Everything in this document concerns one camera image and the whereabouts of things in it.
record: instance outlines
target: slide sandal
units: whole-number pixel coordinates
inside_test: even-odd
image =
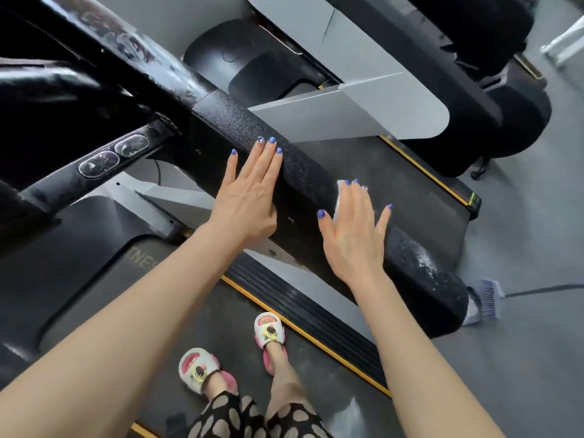
[[[237,393],[237,382],[230,373],[221,370],[219,360],[215,355],[208,353],[205,349],[195,347],[183,355],[179,362],[180,379],[189,389],[201,395],[203,393],[203,383],[209,375],[219,371],[227,383],[227,390],[233,394]]]
[[[266,317],[272,318],[272,320],[266,322],[266,320],[264,320]],[[270,341],[280,343],[282,345],[282,351],[286,356],[286,360],[288,359],[288,352],[284,347],[286,333],[284,332],[284,326],[282,325],[280,317],[271,312],[259,314],[253,322],[253,331],[255,332],[256,344],[263,350],[263,365],[266,367],[267,372],[274,376],[274,369],[272,368],[270,357],[265,349],[266,344]]]

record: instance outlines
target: person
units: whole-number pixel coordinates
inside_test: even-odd
[[[259,138],[239,175],[233,151],[207,223],[156,268],[92,316],[0,392],[3,438],[123,437],[185,321],[245,247],[276,230],[272,195],[283,154]],[[342,184],[335,222],[315,218],[332,270],[350,287],[381,357],[387,386],[408,438],[500,438],[503,433],[420,329],[384,273],[383,238],[369,193]],[[275,314],[253,325],[273,374],[266,415],[211,353],[188,351],[179,375],[209,404],[190,431],[199,436],[329,437],[287,359]]]

